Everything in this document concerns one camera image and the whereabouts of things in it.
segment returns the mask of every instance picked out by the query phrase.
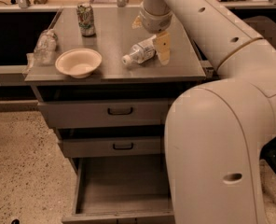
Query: floor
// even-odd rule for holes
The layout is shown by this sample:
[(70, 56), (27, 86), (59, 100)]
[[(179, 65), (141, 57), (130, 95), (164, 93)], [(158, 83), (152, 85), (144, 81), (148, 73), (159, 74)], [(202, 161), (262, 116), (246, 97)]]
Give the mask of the floor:
[[(69, 160), (35, 108), (0, 111), (0, 224), (61, 224), (76, 184)], [(261, 174), (269, 224), (276, 224), (276, 176), (265, 163)]]

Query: plastic bottle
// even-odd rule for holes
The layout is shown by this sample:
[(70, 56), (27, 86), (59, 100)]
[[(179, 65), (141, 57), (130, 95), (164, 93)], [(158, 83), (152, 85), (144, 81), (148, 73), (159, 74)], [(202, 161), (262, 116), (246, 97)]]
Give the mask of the plastic bottle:
[(143, 63), (156, 54), (155, 47), (153, 45), (153, 39), (156, 36), (148, 38), (147, 40), (141, 41), (133, 45), (129, 51), (128, 55), (122, 57), (122, 62), (128, 66), (132, 63)]
[(38, 64), (53, 64), (56, 47), (57, 36), (54, 30), (49, 29), (43, 31), (34, 48), (35, 62)]

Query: soda can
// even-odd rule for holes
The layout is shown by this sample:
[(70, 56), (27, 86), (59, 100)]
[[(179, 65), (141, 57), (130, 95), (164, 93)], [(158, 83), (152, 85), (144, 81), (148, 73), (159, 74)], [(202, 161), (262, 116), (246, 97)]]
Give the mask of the soda can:
[(93, 9), (90, 3), (79, 3), (76, 7), (78, 23), (83, 36), (95, 35)]

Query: white bowl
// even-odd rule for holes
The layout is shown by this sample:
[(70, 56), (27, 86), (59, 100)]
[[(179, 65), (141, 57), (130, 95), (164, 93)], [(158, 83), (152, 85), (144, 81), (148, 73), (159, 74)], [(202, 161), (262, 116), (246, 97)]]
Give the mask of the white bowl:
[(71, 49), (55, 63), (56, 69), (74, 78), (88, 77), (102, 62), (102, 56), (93, 49)]

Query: drawer handle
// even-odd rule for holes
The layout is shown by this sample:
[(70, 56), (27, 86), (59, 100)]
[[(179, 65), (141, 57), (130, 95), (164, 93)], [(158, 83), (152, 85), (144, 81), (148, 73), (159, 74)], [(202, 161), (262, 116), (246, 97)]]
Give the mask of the drawer handle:
[(132, 113), (133, 107), (127, 108), (127, 109), (113, 109), (113, 108), (108, 108), (107, 113), (110, 116), (128, 116)]
[(129, 146), (117, 146), (116, 144), (113, 144), (113, 149), (114, 150), (131, 150), (134, 148), (134, 143), (131, 143)]

